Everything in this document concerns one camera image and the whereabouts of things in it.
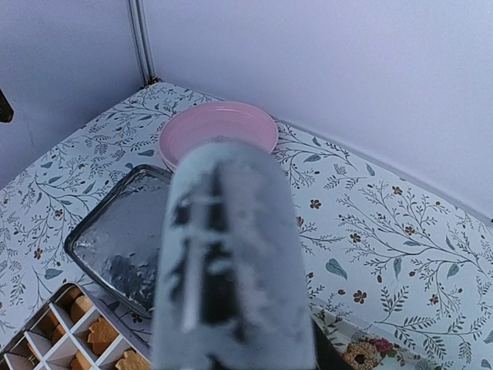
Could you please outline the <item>metal tongs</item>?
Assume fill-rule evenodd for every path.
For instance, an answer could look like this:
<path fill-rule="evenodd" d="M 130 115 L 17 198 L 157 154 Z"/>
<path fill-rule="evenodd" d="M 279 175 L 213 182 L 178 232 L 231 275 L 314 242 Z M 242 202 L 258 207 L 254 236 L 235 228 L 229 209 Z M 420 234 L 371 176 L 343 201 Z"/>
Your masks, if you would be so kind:
<path fill-rule="evenodd" d="M 304 262 L 282 170 L 208 143 L 176 168 L 153 312 L 154 369 L 313 369 Z"/>

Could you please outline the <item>silver tin lid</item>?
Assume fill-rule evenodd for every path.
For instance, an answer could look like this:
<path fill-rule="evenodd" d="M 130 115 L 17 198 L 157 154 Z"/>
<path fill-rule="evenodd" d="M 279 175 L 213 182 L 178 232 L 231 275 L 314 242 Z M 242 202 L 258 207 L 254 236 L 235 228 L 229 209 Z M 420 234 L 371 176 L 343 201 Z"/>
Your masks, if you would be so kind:
<path fill-rule="evenodd" d="M 172 174 L 131 169 L 65 239 L 65 252 L 100 288 L 151 318 Z"/>

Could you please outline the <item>pink plate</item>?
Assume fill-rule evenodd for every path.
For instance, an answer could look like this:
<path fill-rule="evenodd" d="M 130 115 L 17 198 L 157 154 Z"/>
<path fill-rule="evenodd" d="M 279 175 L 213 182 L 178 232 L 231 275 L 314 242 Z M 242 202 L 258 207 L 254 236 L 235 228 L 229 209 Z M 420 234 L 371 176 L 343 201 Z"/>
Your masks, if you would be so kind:
<path fill-rule="evenodd" d="M 159 135 L 162 161 L 175 169 L 194 148 L 211 141 L 240 140 L 272 152 L 279 133 L 273 118 L 245 103 L 214 102 L 188 108 L 174 116 Z"/>

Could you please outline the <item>floral cookie tray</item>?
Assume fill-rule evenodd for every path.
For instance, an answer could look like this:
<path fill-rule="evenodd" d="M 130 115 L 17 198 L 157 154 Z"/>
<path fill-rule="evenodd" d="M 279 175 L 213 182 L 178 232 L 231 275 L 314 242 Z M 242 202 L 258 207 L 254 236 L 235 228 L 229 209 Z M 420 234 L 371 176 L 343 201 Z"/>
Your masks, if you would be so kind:
<path fill-rule="evenodd" d="M 309 301 L 317 344 L 317 367 L 329 369 L 329 351 L 334 351 L 352 369 L 440 369 L 430 359 L 397 342 L 376 335 L 331 311 L 320 299 Z"/>

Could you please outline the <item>brown flower donut cookie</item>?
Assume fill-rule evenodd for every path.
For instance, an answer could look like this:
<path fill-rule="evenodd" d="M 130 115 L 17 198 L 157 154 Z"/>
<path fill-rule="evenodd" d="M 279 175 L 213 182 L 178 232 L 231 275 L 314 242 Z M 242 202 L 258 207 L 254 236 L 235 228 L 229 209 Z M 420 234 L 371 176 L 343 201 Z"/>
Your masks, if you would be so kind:
<path fill-rule="evenodd" d="M 365 341 L 349 344 L 342 358 L 355 370 L 372 370 L 379 365 L 376 348 Z"/>

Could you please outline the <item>pink divided cookie tin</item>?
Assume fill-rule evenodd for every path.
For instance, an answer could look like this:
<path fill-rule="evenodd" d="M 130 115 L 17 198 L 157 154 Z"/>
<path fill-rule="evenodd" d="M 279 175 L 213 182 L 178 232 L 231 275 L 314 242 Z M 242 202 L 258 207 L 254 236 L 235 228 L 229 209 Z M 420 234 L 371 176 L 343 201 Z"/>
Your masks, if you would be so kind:
<path fill-rule="evenodd" d="M 150 369 L 149 347 L 99 299 L 65 284 L 1 347 L 2 369 Z"/>

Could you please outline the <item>left aluminium frame post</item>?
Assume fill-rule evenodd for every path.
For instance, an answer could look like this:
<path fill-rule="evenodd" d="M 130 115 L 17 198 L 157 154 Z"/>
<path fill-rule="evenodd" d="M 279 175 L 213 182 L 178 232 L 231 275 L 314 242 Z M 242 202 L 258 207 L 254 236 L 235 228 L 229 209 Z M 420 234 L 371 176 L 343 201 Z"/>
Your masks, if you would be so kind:
<path fill-rule="evenodd" d="M 152 85 L 159 81 L 156 74 L 153 55 L 147 27 L 147 19 L 144 1 L 128 0 L 127 8 L 132 29 L 132 38 L 135 44 L 139 73 L 144 86 Z"/>

